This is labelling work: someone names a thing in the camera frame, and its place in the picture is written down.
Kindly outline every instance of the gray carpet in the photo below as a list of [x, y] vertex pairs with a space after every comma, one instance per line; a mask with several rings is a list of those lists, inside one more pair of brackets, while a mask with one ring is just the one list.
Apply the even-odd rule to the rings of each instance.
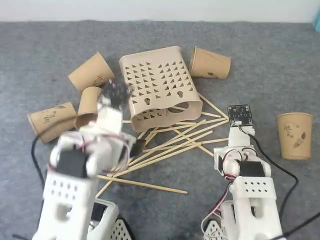
[[[100, 51], [121, 78], [119, 58], [126, 54], [181, 46], [189, 62], [197, 45], [232, 57], [227, 80], [195, 78], [197, 90], [225, 110], [250, 104], [256, 137], [267, 153], [294, 172], [300, 184], [289, 200], [283, 230], [319, 211], [320, 34], [311, 24], [207, 22], [39, 22], [0, 23], [0, 239], [16, 233], [31, 238], [42, 201], [41, 185], [30, 157], [34, 132], [27, 114], [80, 95], [68, 74]], [[205, 105], [204, 110], [213, 111]], [[283, 160], [275, 117], [284, 112], [314, 116], [312, 158]], [[124, 128], [131, 132], [129, 126]], [[207, 139], [228, 136], [228, 125]], [[159, 134], [156, 146], [173, 133]], [[39, 143], [44, 170], [53, 144]], [[226, 143], [208, 145], [224, 146]], [[272, 167], [278, 205], [293, 180]], [[118, 204], [137, 240], [200, 240], [200, 222], [225, 189], [213, 159], [192, 149], [125, 176], [126, 179], [187, 190], [188, 195], [113, 183], [103, 198]], [[316, 240], [319, 220], [290, 239]]]

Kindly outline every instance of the tipped-over paper cup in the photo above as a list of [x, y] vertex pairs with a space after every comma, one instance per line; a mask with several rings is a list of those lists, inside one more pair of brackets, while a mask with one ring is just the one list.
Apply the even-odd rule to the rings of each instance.
[[98, 97], [101, 88], [90, 86], [86, 88], [81, 95], [80, 105], [78, 109], [78, 117], [74, 121], [76, 129], [87, 125], [90, 121], [97, 120], [98, 116]]
[[57, 123], [56, 126], [40, 136], [40, 139], [46, 144], [59, 137], [63, 132], [74, 128], [74, 120], [76, 116], [77, 113], [71, 102], [67, 102], [52, 108], [28, 114], [28, 119], [37, 135], [41, 134], [53, 124], [61, 121], [61, 123]]
[[88, 87], [99, 87], [109, 79], [115, 79], [115, 75], [99, 52], [84, 62], [80, 67], [69, 74], [69, 79], [82, 93]]
[[231, 66], [231, 57], [223, 56], [195, 46], [190, 60], [192, 77], [226, 79]]
[[276, 117], [284, 159], [307, 160], [311, 152], [312, 115], [289, 112]]

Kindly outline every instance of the perforated basket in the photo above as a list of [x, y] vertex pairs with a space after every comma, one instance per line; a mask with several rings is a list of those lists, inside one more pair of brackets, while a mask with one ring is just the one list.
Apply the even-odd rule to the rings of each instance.
[[[125, 82], [134, 88], [129, 107], [136, 132], [200, 117], [202, 101], [180, 47], [125, 55], [120, 66]], [[184, 111], [170, 109], [182, 103], [187, 103]]]

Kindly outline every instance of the circuit board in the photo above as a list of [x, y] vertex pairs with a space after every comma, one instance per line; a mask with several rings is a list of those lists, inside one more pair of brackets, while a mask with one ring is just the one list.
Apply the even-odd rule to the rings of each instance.
[[228, 106], [230, 127], [252, 126], [250, 106], [247, 104]]

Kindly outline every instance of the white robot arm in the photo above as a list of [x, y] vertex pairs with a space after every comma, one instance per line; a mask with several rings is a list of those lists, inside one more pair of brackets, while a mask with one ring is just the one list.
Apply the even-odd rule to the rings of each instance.
[[[136, 139], [121, 132], [122, 104], [130, 91], [110, 83], [101, 95], [98, 116], [63, 133], [53, 148], [43, 191], [43, 206], [33, 240], [108, 240], [119, 214], [117, 205], [95, 199], [98, 174], [125, 169]], [[94, 206], [102, 206], [95, 214]]]
[[258, 157], [250, 144], [250, 137], [245, 134], [255, 134], [249, 106], [229, 106], [228, 113], [228, 146], [214, 149], [214, 168], [231, 181], [221, 201], [226, 198], [228, 190], [233, 200], [218, 203], [206, 216], [205, 219], [208, 219], [211, 214], [220, 212], [221, 222], [210, 221], [203, 239], [272, 239], [282, 235], [282, 228], [271, 167]]

